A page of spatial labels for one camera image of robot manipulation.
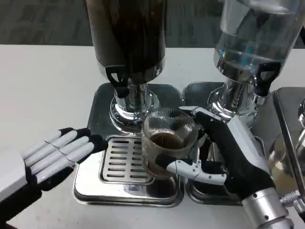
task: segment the drip tray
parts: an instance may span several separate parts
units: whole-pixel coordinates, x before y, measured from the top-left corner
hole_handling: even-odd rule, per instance
[[[141,162],[141,138],[110,136],[108,149],[91,155],[78,167],[74,194],[85,204],[174,207],[184,185],[174,176],[157,180]]]
[[[141,139],[113,137],[108,141],[101,169],[104,183],[148,185],[153,177],[144,170],[141,162]]]

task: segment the silver robotic wrist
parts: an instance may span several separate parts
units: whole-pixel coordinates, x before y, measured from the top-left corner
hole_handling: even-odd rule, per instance
[[[273,187],[253,193],[242,201],[242,205],[255,228],[274,228],[276,225],[293,228],[293,222],[286,218],[288,211]]]

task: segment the white robotic hand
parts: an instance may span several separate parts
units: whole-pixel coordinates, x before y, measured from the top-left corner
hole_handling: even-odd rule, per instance
[[[60,184],[77,163],[107,147],[87,128],[65,128],[25,152],[0,152],[0,226]]]

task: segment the white table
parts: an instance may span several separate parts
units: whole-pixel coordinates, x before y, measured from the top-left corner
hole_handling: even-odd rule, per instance
[[[196,81],[224,81],[213,49],[168,49],[153,83],[182,90]],[[293,50],[272,89],[305,86],[305,50]],[[0,45],[0,147],[25,149],[63,127],[87,125],[94,92],[107,82],[93,47]],[[252,228],[242,207],[205,206],[185,194],[175,208],[84,206],[72,197],[75,173],[16,216],[18,229],[244,229]],[[295,228],[304,223],[290,210]]]

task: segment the metal drip grate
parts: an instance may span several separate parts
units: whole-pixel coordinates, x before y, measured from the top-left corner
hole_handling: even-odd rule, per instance
[[[153,177],[145,172],[141,161],[139,137],[113,137],[104,155],[101,179],[105,183],[148,185]]]

